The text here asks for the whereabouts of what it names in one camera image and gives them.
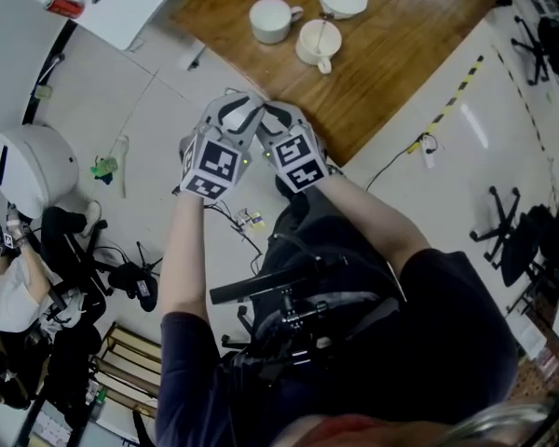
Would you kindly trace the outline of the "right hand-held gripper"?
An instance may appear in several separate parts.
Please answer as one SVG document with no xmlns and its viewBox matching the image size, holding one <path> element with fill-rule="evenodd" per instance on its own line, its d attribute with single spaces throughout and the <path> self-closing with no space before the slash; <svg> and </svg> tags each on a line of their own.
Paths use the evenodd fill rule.
<svg viewBox="0 0 559 447">
<path fill-rule="evenodd" d="M 256 136 L 276 175 L 295 193 L 329 175 L 327 153 L 304 113 L 285 102 L 265 102 Z"/>
</svg>

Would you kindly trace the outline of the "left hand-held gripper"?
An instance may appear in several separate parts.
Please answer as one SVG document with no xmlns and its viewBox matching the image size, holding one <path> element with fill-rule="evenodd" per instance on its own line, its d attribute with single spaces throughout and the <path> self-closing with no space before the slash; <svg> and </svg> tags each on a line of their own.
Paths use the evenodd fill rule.
<svg viewBox="0 0 559 447">
<path fill-rule="evenodd" d="M 210 102 L 190 135 L 181 139 L 179 190 L 219 201 L 249 167 L 249 149 L 264 116 L 252 91 L 230 92 Z"/>
</svg>

